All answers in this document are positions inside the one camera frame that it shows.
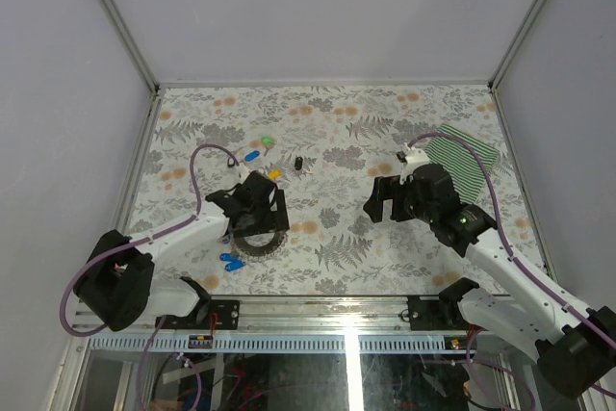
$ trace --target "floral tablecloth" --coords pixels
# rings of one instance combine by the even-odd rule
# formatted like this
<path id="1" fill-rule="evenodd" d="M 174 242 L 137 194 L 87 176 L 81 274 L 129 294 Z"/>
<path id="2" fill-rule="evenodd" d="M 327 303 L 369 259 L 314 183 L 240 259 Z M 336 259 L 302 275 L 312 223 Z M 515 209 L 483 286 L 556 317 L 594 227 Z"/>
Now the floral tablecloth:
<path id="1" fill-rule="evenodd" d="M 203 243 L 157 267 L 156 277 L 187 274 L 213 294 L 408 295 L 437 294 L 467 276 L 502 293 L 486 273 L 440 245 L 427 225 L 372 224 L 362 211 L 373 178 L 399 173 L 396 151 L 444 123 L 500 152 L 493 178 L 507 235 L 541 265 L 484 86 L 167 89 L 129 229 L 144 231 L 193 210 L 189 158 L 200 143 L 214 142 L 241 157 L 259 150 L 250 167 L 282 170 L 277 181 L 287 197 L 288 239 L 271 256 L 246 258 L 233 272 L 218 258 L 229 244 Z M 262 137 L 276 145 L 263 146 Z M 294 169 L 297 156 L 302 171 Z M 200 155 L 196 165 L 204 195 L 236 183 L 217 151 Z M 492 213 L 487 188 L 478 204 Z"/>

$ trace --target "striped napkin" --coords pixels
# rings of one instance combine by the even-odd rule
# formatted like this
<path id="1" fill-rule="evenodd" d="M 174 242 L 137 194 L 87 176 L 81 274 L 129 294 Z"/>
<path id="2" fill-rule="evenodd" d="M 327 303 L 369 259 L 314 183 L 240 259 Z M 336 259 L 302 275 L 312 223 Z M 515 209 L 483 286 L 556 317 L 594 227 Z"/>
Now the striped napkin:
<path id="1" fill-rule="evenodd" d="M 442 125 L 438 132 L 455 135 L 467 142 L 479 154 L 479 158 L 492 172 L 492 167 L 499 157 L 499 151 L 492 146 L 460 132 L 450 125 Z M 479 192 L 485 186 L 485 178 L 473 156 L 455 141 L 434 138 L 425 147 L 430 161 L 443 165 L 451 175 L 453 186 L 460 194 L 463 202 L 474 203 L 477 201 Z"/>

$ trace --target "small toy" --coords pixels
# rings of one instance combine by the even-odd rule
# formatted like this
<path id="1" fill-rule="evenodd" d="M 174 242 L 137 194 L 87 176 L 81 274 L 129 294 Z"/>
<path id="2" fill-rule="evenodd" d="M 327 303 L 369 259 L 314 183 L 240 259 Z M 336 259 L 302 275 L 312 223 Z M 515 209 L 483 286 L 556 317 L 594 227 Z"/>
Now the small toy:
<path id="1" fill-rule="evenodd" d="M 276 178 L 278 178 L 280 175 L 282 175 L 282 170 L 280 170 L 279 168 L 277 168 L 276 170 L 273 170 L 272 172 L 270 172 L 268 174 L 268 177 L 271 180 L 275 180 Z"/>
<path id="2" fill-rule="evenodd" d="M 246 162 L 250 162 L 253 159 L 257 159 L 259 157 L 259 154 L 261 154 L 261 153 L 259 153 L 259 151 L 252 151 L 251 153 L 248 153 L 248 154 L 245 155 L 244 160 Z"/>
<path id="3" fill-rule="evenodd" d="M 244 265 L 246 264 L 242 262 L 240 259 L 238 259 L 238 260 L 234 260 L 230 264 L 225 265 L 224 269 L 227 271 L 235 271 L 235 270 L 239 270 Z"/>
<path id="4" fill-rule="evenodd" d="M 276 144 L 276 140 L 271 139 L 270 137 L 262 137 L 261 138 L 261 143 L 266 147 L 266 148 L 272 148 L 275 144 Z"/>
<path id="5" fill-rule="evenodd" d="M 240 256 L 239 255 L 231 255 L 228 252 L 224 252 L 223 254 L 220 254 L 220 260 L 222 262 L 235 262 L 236 260 L 239 260 Z"/>

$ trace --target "robotic arm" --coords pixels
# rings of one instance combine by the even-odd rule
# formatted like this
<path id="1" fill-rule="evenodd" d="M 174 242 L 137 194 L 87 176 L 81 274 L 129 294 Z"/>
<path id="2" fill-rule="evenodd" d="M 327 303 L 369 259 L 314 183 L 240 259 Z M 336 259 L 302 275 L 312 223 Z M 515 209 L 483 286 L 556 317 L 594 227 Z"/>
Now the robotic arm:
<path id="1" fill-rule="evenodd" d="M 430 164 L 420 149 L 399 152 L 402 174 L 374 179 L 364 211 L 372 222 L 383 218 L 383 201 L 392 200 L 391 219 L 418 218 L 429 224 L 442 244 L 485 270 L 520 303 L 498 301 L 467 278 L 439 294 L 449 316 L 459 313 L 468 323 L 494 332 L 537 363 L 542 375 L 565 397 L 577 398 L 616 366 L 616 350 L 586 324 L 548 296 L 504 250 L 496 222 L 482 209 L 460 201 L 451 177 Z M 535 278 L 566 300 L 610 338 L 616 315 L 609 308 L 592 310 L 538 270 L 518 250 L 515 256 Z"/>
<path id="2" fill-rule="evenodd" d="M 116 230 L 103 235 L 89 260 L 123 244 L 143 244 L 94 265 L 74 286 L 74 294 L 113 331 L 125 329 L 142 315 L 172 315 L 193 324 L 207 321 L 210 296 L 205 289 L 189 277 L 153 281 L 154 265 L 229 234 L 239 244 L 245 237 L 274 233 L 266 244 L 268 251 L 281 244 L 279 236 L 289 230 L 285 194 L 261 173 L 243 168 L 241 183 L 233 192 L 208 194 L 205 207 L 194 218 L 176 218 L 131 237 Z"/>

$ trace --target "black mounting plate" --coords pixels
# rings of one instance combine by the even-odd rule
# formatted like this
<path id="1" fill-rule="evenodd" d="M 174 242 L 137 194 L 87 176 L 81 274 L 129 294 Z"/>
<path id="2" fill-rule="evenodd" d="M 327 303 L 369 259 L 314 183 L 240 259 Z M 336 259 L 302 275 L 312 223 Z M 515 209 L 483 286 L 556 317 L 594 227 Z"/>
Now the black mounting plate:
<path id="1" fill-rule="evenodd" d="M 467 331 L 469 324 L 462 317 L 447 320 L 438 296 L 409 295 L 408 320 L 413 331 Z"/>
<path id="2" fill-rule="evenodd" d="M 162 329 L 182 330 L 210 330 L 210 317 L 214 314 L 218 315 L 216 331 L 235 331 L 240 322 L 240 301 L 239 300 L 210 300 L 208 315 L 202 322 L 186 318 L 167 316 Z M 156 319 L 156 324 L 160 322 L 160 318 Z"/>

